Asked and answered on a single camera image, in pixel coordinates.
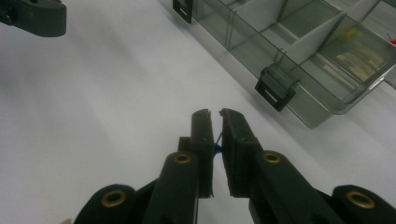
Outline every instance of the black latch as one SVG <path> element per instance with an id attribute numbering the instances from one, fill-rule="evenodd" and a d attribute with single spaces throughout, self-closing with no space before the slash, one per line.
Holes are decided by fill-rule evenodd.
<path id="1" fill-rule="evenodd" d="M 173 9 L 186 22 L 191 23 L 192 20 L 193 0 L 173 0 Z"/>
<path id="2" fill-rule="evenodd" d="M 262 70 L 255 89 L 277 111 L 282 111 L 295 95 L 297 82 L 295 77 L 280 66 L 271 64 Z"/>

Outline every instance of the small blue object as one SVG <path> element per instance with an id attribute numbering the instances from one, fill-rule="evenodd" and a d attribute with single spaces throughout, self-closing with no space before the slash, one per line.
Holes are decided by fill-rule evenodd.
<path id="1" fill-rule="evenodd" d="M 215 144 L 215 155 L 222 152 L 222 147 L 218 144 Z"/>

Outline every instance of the white table surface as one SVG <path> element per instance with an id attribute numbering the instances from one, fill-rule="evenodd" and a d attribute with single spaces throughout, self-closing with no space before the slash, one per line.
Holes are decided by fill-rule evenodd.
<path id="1" fill-rule="evenodd" d="M 0 223 L 57 224 L 102 187 L 140 189 L 190 136 L 193 112 L 212 111 L 217 137 L 224 107 L 313 187 L 354 184 L 396 206 L 396 91 L 387 84 L 310 130 L 269 106 L 256 78 L 171 0 L 64 4 L 59 38 L 0 24 Z M 198 223 L 253 222 L 248 200 L 229 197 L 220 156 L 213 185 Z"/>

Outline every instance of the clear storage box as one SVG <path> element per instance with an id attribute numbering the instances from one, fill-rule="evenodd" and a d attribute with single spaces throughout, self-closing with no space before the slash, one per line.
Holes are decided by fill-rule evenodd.
<path id="1" fill-rule="evenodd" d="M 195 0 L 192 14 L 258 79 L 256 90 L 275 109 L 287 107 L 315 128 L 386 75 L 393 80 L 396 47 L 387 35 L 396 22 L 378 18 L 394 9 L 389 1 Z"/>

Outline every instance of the robotic claw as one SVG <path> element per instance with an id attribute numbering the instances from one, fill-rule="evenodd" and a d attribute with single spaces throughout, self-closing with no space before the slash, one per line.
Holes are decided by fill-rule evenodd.
<path id="1" fill-rule="evenodd" d="M 263 150 L 241 113 L 222 109 L 222 158 L 231 195 L 249 198 L 255 224 L 394 224 L 396 210 L 367 189 L 337 187 L 332 196 L 309 185 L 283 155 Z M 160 177 L 135 191 L 97 191 L 75 224 L 192 224 L 198 198 L 212 195 L 215 143 L 210 112 L 192 115 L 191 137 L 180 137 Z"/>

